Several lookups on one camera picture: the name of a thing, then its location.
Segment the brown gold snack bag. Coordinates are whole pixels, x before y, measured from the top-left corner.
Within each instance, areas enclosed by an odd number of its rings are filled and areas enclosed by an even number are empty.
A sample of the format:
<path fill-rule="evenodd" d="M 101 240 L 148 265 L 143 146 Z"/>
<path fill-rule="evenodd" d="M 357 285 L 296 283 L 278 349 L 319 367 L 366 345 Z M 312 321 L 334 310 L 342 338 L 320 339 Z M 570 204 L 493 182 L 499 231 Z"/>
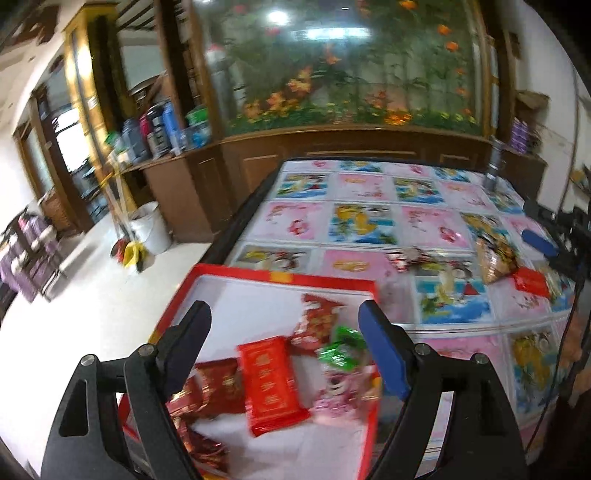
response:
<path fill-rule="evenodd" d="M 476 253 L 485 284 L 492 284 L 510 276 L 519 267 L 517 252 L 504 240 L 479 235 L 476 240 Z"/>

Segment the pink bear snack packet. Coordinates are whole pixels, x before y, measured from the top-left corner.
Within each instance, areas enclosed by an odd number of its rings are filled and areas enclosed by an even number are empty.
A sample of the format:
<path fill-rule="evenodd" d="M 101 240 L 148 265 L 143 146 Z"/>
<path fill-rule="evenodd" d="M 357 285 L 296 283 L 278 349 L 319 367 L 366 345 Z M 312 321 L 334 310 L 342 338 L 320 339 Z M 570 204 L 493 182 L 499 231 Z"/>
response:
<path fill-rule="evenodd" d="M 382 394 L 382 380 L 376 366 L 325 373 L 325 388 L 318 392 L 311 406 L 315 423 L 345 427 L 367 422 L 370 410 Z"/>

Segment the red rectangular snack packet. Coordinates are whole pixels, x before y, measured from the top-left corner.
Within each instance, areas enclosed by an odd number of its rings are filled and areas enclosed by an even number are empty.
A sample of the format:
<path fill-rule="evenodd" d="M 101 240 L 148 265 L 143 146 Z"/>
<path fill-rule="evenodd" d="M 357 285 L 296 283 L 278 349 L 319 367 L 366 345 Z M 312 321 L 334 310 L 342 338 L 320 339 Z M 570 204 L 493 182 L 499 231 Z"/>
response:
<path fill-rule="evenodd" d="M 270 337 L 238 345 L 249 431 L 259 437 L 296 426 L 311 417 L 301 404 L 287 338 Z"/>

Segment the green snack packet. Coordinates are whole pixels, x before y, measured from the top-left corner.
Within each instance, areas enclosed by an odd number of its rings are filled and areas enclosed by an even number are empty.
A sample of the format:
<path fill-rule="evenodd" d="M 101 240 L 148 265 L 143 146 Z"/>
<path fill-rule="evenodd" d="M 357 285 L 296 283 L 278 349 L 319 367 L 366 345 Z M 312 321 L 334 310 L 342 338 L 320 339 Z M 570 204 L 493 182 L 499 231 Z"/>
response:
<path fill-rule="evenodd" d="M 360 369 L 367 361 L 367 343 L 360 331 L 344 325 L 332 329 L 329 343 L 315 352 L 318 361 L 344 372 Z"/>

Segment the red gift box tray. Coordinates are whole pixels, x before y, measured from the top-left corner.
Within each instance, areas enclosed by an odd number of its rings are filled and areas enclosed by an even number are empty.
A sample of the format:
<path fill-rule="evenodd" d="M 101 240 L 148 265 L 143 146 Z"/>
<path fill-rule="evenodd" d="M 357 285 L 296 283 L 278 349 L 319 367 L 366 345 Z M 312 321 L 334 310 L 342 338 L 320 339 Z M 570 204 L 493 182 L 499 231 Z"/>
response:
<path fill-rule="evenodd" d="M 202 479 L 362 479 L 370 469 L 377 378 L 365 352 L 331 373 L 315 349 L 338 328 L 358 330 L 372 281 L 198 263 L 150 338 L 158 344 L 205 311 L 197 361 L 165 399 L 165 416 Z"/>

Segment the dark red snack packet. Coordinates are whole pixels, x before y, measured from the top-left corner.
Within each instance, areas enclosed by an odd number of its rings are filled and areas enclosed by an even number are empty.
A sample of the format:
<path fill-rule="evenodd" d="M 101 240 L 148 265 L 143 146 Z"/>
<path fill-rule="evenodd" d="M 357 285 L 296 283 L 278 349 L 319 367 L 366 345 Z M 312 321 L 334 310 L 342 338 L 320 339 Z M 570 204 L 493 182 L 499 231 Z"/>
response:
<path fill-rule="evenodd" d="M 329 344 L 332 328 L 339 320 L 345 305 L 311 293 L 301 295 L 304 313 L 294 327 L 288 341 L 298 354 L 315 355 Z"/>

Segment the silver flashlight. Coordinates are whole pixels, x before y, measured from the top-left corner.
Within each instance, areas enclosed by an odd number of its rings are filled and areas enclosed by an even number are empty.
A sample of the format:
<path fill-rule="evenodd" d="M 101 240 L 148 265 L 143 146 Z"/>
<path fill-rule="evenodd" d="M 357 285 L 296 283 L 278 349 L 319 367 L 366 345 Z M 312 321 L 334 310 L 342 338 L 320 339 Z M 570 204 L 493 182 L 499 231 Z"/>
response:
<path fill-rule="evenodd" d="M 504 149 L 505 144 L 492 136 L 490 157 L 482 182 L 482 187 L 487 193 L 494 193 L 496 191 L 500 172 L 504 166 Z"/>

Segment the purple bottles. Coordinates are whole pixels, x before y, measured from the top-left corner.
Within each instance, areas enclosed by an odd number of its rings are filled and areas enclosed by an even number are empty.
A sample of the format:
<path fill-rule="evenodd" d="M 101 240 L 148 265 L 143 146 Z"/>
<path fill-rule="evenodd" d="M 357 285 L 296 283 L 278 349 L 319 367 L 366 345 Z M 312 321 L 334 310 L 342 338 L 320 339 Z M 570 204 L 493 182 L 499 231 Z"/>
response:
<path fill-rule="evenodd" d="M 510 146 L 521 155 L 528 153 L 529 126 L 525 121 L 513 119 Z"/>

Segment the yellow dustpan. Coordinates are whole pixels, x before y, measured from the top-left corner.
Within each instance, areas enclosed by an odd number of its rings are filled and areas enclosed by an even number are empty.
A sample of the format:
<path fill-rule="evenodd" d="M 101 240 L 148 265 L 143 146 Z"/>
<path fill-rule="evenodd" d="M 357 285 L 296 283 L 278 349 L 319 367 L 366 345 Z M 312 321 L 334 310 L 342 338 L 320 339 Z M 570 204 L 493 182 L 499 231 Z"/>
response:
<path fill-rule="evenodd" d="M 136 273 L 144 270 L 147 250 L 144 245 L 138 241 L 129 242 L 123 252 L 123 267 Z"/>

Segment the white plastic bucket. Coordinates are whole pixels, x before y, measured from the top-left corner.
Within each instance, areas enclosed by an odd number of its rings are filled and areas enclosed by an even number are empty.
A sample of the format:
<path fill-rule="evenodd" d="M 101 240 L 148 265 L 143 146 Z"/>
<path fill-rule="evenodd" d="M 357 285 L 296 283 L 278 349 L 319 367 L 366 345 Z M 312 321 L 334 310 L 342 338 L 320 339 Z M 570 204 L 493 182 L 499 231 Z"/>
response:
<path fill-rule="evenodd" d="M 172 238 L 156 201 L 138 207 L 129 219 L 137 239 L 150 254 L 162 254 L 172 245 Z"/>

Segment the brown wooden cabinet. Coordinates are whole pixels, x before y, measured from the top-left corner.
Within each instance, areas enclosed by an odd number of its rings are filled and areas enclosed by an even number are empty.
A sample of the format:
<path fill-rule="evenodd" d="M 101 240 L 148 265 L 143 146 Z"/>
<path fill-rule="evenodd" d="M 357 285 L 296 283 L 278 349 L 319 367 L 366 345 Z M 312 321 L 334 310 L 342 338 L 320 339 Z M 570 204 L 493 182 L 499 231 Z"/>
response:
<path fill-rule="evenodd" d="M 174 239 L 211 242 L 290 158 L 369 158 L 485 171 L 490 139 L 424 127 L 328 125 L 229 136 L 137 166 Z"/>

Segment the blue thermos flask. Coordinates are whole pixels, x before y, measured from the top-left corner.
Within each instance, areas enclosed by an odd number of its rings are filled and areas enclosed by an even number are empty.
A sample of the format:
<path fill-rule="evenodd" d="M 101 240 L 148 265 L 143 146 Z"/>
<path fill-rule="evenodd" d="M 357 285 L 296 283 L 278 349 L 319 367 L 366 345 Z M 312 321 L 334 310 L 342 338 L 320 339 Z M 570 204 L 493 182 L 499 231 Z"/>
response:
<path fill-rule="evenodd" d="M 178 137 L 179 127 L 176 120 L 176 114 L 170 101 L 164 104 L 162 119 L 169 138 L 171 150 L 175 155 L 179 155 L 182 152 Z"/>

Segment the large glass aquarium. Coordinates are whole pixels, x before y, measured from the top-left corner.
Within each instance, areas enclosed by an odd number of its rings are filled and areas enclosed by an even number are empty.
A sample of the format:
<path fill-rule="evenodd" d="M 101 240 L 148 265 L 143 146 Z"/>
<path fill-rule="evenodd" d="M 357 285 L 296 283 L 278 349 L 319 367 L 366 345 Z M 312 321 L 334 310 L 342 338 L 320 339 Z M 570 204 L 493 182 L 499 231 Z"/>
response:
<path fill-rule="evenodd" d="M 482 131 L 468 1 L 196 1 L 228 135 L 313 125 Z"/>

